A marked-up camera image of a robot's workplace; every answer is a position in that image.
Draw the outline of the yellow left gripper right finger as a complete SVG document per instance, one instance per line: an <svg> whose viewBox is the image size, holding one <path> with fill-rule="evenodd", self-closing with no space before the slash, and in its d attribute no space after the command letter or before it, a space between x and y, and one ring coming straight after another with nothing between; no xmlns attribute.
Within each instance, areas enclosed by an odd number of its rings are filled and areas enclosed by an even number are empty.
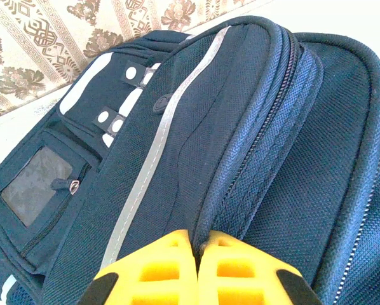
<svg viewBox="0 0 380 305"><path fill-rule="evenodd" d="M201 257L198 304L323 305L295 267L219 231Z"/></svg>

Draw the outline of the navy blue backpack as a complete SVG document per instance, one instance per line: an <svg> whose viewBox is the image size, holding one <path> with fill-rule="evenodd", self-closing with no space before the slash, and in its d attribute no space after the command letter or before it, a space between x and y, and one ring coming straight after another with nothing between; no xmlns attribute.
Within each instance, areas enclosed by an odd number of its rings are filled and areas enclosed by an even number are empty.
<svg viewBox="0 0 380 305"><path fill-rule="evenodd" d="M215 231L295 267L323 305L380 305L380 60L238 17L97 56L0 164L0 301L100 302L113 262Z"/></svg>

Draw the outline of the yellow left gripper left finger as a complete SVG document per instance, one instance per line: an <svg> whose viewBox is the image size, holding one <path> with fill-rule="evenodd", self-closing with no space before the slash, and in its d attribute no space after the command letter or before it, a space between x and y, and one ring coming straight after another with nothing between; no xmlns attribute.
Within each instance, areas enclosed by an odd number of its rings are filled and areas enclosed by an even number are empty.
<svg viewBox="0 0 380 305"><path fill-rule="evenodd" d="M177 230L101 269L78 305L197 305L195 258Z"/></svg>

